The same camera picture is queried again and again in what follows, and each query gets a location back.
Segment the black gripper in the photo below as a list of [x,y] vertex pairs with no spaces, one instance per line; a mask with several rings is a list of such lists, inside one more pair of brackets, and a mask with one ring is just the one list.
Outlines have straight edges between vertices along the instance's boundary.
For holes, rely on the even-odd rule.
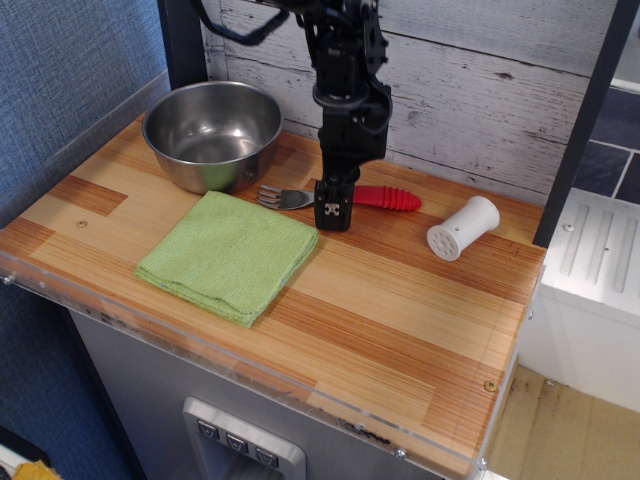
[[315,224],[320,230],[347,231],[359,167],[386,154],[391,88],[368,82],[353,97],[319,92],[317,103],[323,109],[318,133],[323,174],[314,189]]

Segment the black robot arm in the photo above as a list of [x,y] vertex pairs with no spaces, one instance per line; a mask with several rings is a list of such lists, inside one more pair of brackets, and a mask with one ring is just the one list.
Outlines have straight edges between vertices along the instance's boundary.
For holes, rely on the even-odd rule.
[[391,88],[376,74],[388,61],[388,42],[375,1],[270,1],[296,15],[316,72],[314,101],[322,177],[314,190],[316,227],[349,229],[360,166],[382,159],[392,115]]

